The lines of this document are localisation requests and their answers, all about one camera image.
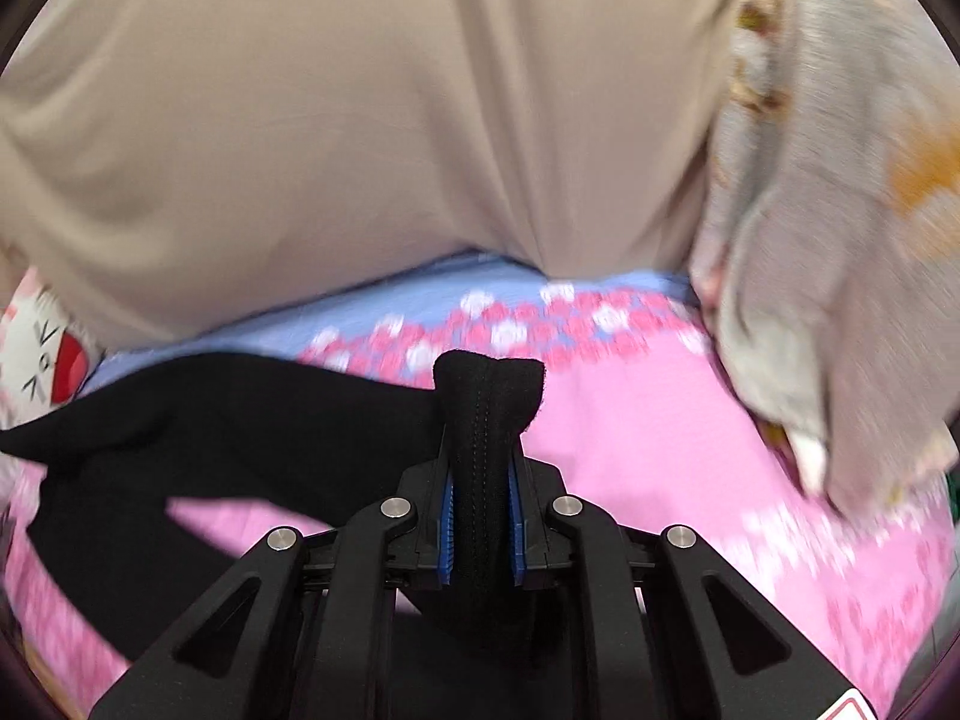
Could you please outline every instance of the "beige fabric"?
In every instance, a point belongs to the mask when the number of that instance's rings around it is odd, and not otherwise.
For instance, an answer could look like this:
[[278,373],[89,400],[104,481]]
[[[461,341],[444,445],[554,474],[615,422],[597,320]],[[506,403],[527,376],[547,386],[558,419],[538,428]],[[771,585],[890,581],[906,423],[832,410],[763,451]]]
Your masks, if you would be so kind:
[[685,261],[733,0],[52,0],[0,225],[113,346],[464,247]]
[[17,285],[27,272],[27,261],[15,247],[0,245],[0,309],[10,303]]

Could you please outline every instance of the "black cloth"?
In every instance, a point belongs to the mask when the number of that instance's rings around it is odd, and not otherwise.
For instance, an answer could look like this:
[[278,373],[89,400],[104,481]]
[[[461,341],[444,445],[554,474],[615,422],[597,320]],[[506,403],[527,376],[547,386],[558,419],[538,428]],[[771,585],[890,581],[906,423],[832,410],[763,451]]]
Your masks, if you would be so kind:
[[430,391],[210,354],[106,386],[0,449],[47,466],[37,555],[136,659],[232,563],[167,517],[168,498],[259,498],[337,527],[435,457],[442,429]]
[[446,427],[455,570],[424,613],[467,651],[528,652],[533,603],[512,587],[507,463],[544,368],[449,352],[437,389],[245,354],[162,362],[0,435],[46,464],[29,528],[80,613],[136,659],[232,564],[167,517],[171,497],[259,498],[333,527],[433,460]]

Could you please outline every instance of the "black bracket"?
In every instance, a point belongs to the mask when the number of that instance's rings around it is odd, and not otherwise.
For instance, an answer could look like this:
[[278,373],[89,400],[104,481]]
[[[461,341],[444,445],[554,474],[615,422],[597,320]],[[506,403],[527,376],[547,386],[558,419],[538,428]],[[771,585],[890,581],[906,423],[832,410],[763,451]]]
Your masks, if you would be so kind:
[[[515,584],[570,601],[578,720],[819,720],[851,690],[693,529],[622,527],[518,445],[510,488]],[[389,717],[395,591],[443,592],[451,495],[442,451],[338,531],[271,531],[90,720]]]

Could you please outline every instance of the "blue fabric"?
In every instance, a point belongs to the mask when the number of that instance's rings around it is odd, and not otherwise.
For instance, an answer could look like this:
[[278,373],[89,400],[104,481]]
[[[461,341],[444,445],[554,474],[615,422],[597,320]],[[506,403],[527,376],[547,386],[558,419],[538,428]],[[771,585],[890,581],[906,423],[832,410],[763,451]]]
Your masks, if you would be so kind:
[[[492,293],[505,303],[517,303],[539,300],[539,291],[547,283],[539,271],[500,257],[457,255],[348,292],[243,319],[190,341],[110,355],[85,389],[97,389],[156,362],[200,352],[244,351],[294,359],[325,327],[336,327],[347,337],[366,335],[388,314],[403,314],[410,322],[436,324],[443,322],[472,290]],[[635,271],[602,281],[571,283],[587,290],[628,287],[684,302],[692,300],[688,279],[680,275]]]

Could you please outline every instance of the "metal screw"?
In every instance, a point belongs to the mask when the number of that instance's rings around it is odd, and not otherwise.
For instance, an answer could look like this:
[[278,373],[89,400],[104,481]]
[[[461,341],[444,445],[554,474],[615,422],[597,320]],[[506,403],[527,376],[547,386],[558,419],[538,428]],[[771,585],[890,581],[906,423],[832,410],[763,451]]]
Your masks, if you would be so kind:
[[677,549],[689,549],[697,543],[697,535],[693,529],[685,525],[674,525],[666,532],[666,541],[669,541]]
[[387,498],[382,504],[380,504],[380,513],[384,517],[390,517],[390,519],[400,519],[400,517],[406,517],[407,514],[410,514],[410,501],[406,498]]
[[296,532],[290,528],[277,528],[275,531],[270,531],[270,536],[267,536],[267,546],[277,552],[290,549],[294,544],[296,544]]
[[584,502],[573,495],[560,495],[553,502],[553,511],[561,517],[576,517],[584,510]]

